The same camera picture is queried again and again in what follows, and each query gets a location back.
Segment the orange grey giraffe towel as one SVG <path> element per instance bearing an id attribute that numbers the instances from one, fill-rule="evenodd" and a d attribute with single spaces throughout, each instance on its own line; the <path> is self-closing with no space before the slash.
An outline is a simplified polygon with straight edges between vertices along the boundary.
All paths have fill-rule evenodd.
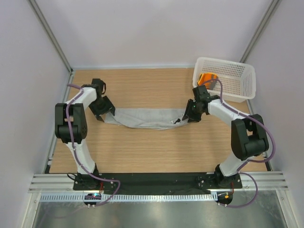
<path id="1" fill-rule="evenodd" d="M 217 79 L 218 75 L 214 73 L 201 73 L 197 80 L 197 85 L 204 85 L 207 89 L 212 90 L 217 83 Z"/>

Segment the grey cloth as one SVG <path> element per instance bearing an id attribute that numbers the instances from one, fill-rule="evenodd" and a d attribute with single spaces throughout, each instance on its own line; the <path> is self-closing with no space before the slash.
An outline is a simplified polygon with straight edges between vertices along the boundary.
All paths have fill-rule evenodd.
<path id="1" fill-rule="evenodd" d="M 115 115 L 107 113 L 104 122 L 135 129 L 168 130 L 187 125 L 183 115 L 184 109 L 118 108 Z"/>

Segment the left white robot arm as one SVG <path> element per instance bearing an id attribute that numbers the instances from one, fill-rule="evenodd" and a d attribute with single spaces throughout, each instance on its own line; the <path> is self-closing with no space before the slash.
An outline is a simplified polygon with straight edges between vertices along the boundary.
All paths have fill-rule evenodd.
<path id="1" fill-rule="evenodd" d="M 104 114 L 115 115 L 115 106 L 105 95 L 106 83 L 99 78 L 94 78 L 90 84 L 68 86 L 79 92 L 70 100 L 55 105 L 55 136 L 70 149 L 76 162 L 74 185 L 96 190 L 102 181 L 86 143 L 86 109 L 89 108 L 97 120 L 103 121 Z"/>

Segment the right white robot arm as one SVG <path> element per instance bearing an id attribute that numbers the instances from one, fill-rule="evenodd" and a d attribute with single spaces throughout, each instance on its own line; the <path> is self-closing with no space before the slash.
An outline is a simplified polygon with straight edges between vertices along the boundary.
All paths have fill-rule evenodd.
<path id="1" fill-rule="evenodd" d="M 213 115 L 231 127 L 230 145 L 232 153 L 216 166 L 214 183 L 219 188 L 228 188 L 237 178 L 237 173 L 245 164 L 269 149 L 263 118 L 234 109 L 218 95 L 210 95 L 204 85 L 193 90 L 182 120 L 198 123 L 203 114 Z"/>

